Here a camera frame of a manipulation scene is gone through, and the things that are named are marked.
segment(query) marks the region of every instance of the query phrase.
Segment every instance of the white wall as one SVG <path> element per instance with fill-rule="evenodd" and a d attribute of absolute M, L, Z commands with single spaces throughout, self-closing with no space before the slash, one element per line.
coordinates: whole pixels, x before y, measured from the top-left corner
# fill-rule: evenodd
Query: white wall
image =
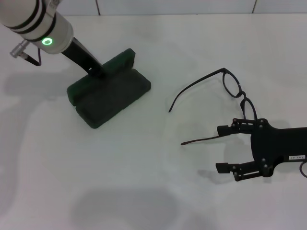
<path fill-rule="evenodd" d="M 255 13 L 306 13 L 307 0 L 258 0 Z"/>
<path fill-rule="evenodd" d="M 95 0 L 63 0 L 58 11 L 63 15 L 98 15 Z"/>
<path fill-rule="evenodd" d="M 103 15 L 251 13 L 255 0 L 99 0 Z"/>
<path fill-rule="evenodd" d="M 98 0 L 102 15 L 252 13 L 256 0 Z M 98 15 L 95 0 L 63 0 L 63 15 Z M 258 0 L 255 13 L 307 13 L 307 0 Z"/>

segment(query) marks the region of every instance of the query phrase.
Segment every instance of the eyeglasses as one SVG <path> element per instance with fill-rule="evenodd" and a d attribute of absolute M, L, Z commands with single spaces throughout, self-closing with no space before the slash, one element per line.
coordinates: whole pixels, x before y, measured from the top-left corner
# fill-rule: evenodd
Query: eyeglasses
<path fill-rule="evenodd" d="M 256 113 L 256 109 L 255 109 L 255 106 L 254 104 L 251 102 L 251 100 L 246 96 L 246 93 L 242 90 L 241 88 L 241 84 L 239 83 L 238 79 L 235 77 L 235 75 L 230 72 L 229 70 L 225 69 L 225 68 L 222 68 L 222 69 L 219 69 L 199 80 L 197 80 L 196 82 L 192 83 L 191 85 L 189 85 L 188 87 L 186 87 L 185 89 L 183 89 L 178 95 L 177 97 L 175 98 L 174 102 L 172 103 L 172 106 L 171 108 L 169 109 L 169 113 L 172 111 L 174 105 L 175 105 L 175 102 L 176 100 L 178 99 L 178 97 L 184 93 L 186 90 L 188 90 L 189 88 L 191 88 L 192 86 L 200 83 L 201 81 L 203 80 L 206 80 L 208 79 L 209 77 L 212 77 L 216 74 L 219 74 L 219 73 L 223 73 L 223 85 L 226 89 L 226 91 L 229 93 L 230 96 L 232 96 L 233 98 L 239 98 L 241 96 L 244 96 L 243 100 L 241 101 L 241 109 L 242 109 L 242 112 L 243 112 L 243 117 L 244 119 L 246 119 L 246 113 L 245 113 L 245 108 L 246 108 L 246 102 L 248 102 L 253 110 L 253 113 L 254 113 L 254 120 L 257 120 L 257 113 Z M 190 144 L 190 143 L 193 143 L 193 142 L 198 142 L 198 141 L 204 141 L 204 140 L 211 140 L 211 139 L 216 139 L 216 138 L 220 138 L 220 136 L 218 137 L 213 137 L 213 138 L 204 138 L 204 139 L 198 139 L 198 140 L 192 140 L 192 141 L 188 141 L 188 142 L 184 142 L 182 143 L 181 145 L 187 145 L 187 144 Z"/>

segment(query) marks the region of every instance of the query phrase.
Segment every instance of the dark green foam block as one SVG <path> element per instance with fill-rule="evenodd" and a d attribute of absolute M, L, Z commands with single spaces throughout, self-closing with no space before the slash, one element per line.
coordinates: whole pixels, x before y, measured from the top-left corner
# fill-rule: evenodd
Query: dark green foam block
<path fill-rule="evenodd" d="M 102 84 L 101 78 L 112 77 L 113 75 L 132 69 L 135 52 L 127 49 L 115 58 L 102 65 L 103 73 L 97 76 L 87 75 L 68 87 L 67 95 L 70 103 L 76 106 L 77 101 L 88 92 L 95 91 Z"/>
<path fill-rule="evenodd" d="M 103 65 L 103 71 L 85 76 L 67 89 L 77 113 L 98 128 L 151 89 L 151 83 L 132 69 L 135 52 L 128 49 Z"/>

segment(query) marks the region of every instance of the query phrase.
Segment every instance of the green indicator light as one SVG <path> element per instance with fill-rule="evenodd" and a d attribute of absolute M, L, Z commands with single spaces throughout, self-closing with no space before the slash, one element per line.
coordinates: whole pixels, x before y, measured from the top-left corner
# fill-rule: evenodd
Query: green indicator light
<path fill-rule="evenodd" d="M 49 37 L 45 38 L 42 42 L 43 42 L 43 45 L 46 45 L 46 46 L 49 46 L 53 43 L 52 39 Z"/>

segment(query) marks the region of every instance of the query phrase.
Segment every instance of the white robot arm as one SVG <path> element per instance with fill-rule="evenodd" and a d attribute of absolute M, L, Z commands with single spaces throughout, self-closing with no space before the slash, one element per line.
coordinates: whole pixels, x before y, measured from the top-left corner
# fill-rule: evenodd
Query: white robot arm
<path fill-rule="evenodd" d="M 73 36 L 71 24 L 57 12 L 62 0 L 0 0 L 0 22 L 24 40 L 10 53 L 40 66 L 40 50 L 62 53 L 86 72 L 100 71 L 100 63 Z M 38 47 L 39 62 L 24 51 L 30 44 Z"/>
<path fill-rule="evenodd" d="M 0 22 L 49 54 L 65 51 L 73 40 L 71 24 L 56 9 L 60 0 L 1 0 Z M 19 55 L 18 47 L 13 56 Z"/>

